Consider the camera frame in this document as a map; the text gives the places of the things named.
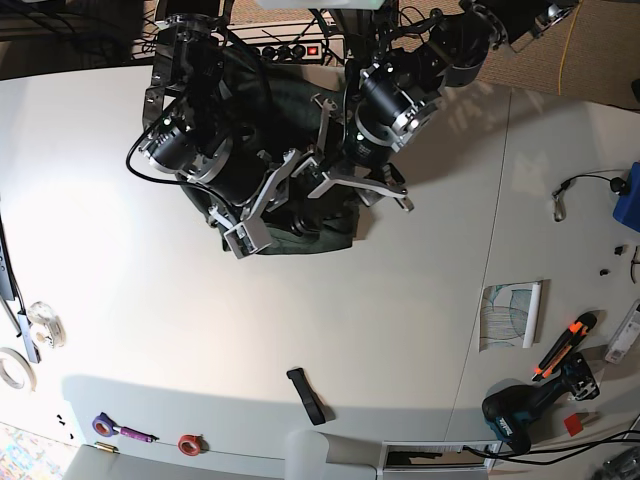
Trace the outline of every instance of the blue object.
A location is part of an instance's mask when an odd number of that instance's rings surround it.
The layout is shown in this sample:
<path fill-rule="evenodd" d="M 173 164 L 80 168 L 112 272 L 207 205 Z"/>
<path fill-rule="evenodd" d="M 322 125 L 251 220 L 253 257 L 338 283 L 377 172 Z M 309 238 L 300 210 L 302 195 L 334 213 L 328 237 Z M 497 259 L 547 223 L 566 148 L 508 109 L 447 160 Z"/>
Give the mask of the blue object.
<path fill-rule="evenodd" d="M 628 195 L 620 195 L 613 210 L 613 218 L 621 224 L 640 232 L 640 163 L 635 162 L 629 172 L 627 185 L 631 188 Z"/>

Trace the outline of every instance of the blue power drill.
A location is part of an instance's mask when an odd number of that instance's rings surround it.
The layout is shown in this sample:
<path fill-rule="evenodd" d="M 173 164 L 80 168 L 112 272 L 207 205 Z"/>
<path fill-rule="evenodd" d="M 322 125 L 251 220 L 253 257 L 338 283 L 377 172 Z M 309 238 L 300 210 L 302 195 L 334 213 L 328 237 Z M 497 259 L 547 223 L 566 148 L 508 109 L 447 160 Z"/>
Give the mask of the blue power drill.
<path fill-rule="evenodd" d="M 560 375 L 540 387 L 515 385 L 485 398 L 482 413 L 498 440 L 506 442 L 514 454 L 523 455 L 531 450 L 531 438 L 527 433 L 529 425 L 569 392 L 578 401 L 600 395 L 591 369 L 581 353 L 568 357 Z"/>

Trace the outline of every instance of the red object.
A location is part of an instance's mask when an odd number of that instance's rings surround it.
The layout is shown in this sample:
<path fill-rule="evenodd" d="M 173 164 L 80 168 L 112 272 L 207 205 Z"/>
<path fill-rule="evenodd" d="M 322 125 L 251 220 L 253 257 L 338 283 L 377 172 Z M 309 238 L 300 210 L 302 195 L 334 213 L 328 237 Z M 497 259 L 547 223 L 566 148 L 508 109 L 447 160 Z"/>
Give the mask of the red object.
<path fill-rule="evenodd" d="M 200 453 L 202 447 L 200 446 L 200 437 L 195 435 L 183 435 L 178 442 L 178 448 L 182 453 L 190 457 L 195 457 Z"/>
<path fill-rule="evenodd" d="M 567 427 L 567 432 L 569 432 L 569 435 L 572 437 L 576 436 L 583 430 L 582 422 L 580 421 L 580 418 L 578 418 L 577 413 L 565 418 L 564 426 Z"/>

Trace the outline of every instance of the white tabletop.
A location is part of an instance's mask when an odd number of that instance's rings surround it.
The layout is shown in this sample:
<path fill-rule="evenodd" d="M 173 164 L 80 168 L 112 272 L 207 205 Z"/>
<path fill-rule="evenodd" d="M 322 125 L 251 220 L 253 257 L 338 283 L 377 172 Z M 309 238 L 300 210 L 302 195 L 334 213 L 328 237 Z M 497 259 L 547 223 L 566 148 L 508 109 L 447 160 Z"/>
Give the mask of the white tabletop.
<path fill-rule="evenodd" d="M 607 186 L 573 187 L 564 224 L 544 203 L 567 175 L 628 167 L 640 153 L 629 135 L 640 117 L 516 93 L 504 155 L 511 91 L 478 83 L 450 92 L 448 108 L 396 159 L 414 212 L 381 202 L 349 250 L 237 261 L 179 189 L 124 168 L 149 75 L 127 68 L 0 83 L 11 259 L 27 303 L 52 305 L 68 335 L 34 367 L 37 397 L 70 401 L 88 443 L 100 439 L 90 422 L 104 411 L 167 444 L 203 434 L 218 452 L 281 459 L 286 435 L 312 428 L 286 377 L 296 366 L 337 416 L 320 431 L 374 450 L 382 440 L 491 439 L 479 412 L 489 388 L 527 381 L 585 309 L 607 311 L 589 342 L 606 340 L 635 298 L 628 259 L 613 247 L 637 234 L 611 219 Z M 558 130 L 578 141 L 558 151 L 549 139 Z M 605 267 L 612 274 L 599 277 Z M 483 282 L 539 278 L 551 279 L 540 343 L 478 354 Z M 8 323 L 0 329 L 22 351 Z M 621 368 L 634 371 L 632 362 Z M 607 380 L 594 405 L 634 385 L 637 376 Z M 177 453 L 112 443 L 146 458 Z M 171 456 L 219 466 L 211 459 Z"/>

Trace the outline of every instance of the red tape roll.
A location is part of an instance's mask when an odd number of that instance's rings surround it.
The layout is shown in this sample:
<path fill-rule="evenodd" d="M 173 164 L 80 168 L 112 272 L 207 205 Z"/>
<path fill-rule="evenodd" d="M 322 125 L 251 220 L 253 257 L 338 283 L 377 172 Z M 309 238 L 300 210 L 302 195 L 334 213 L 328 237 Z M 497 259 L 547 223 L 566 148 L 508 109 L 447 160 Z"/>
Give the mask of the red tape roll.
<path fill-rule="evenodd" d="M 200 453 L 202 447 L 200 446 L 200 437 L 195 435 L 183 435 L 178 441 L 178 448 L 182 453 L 190 457 L 195 457 Z"/>

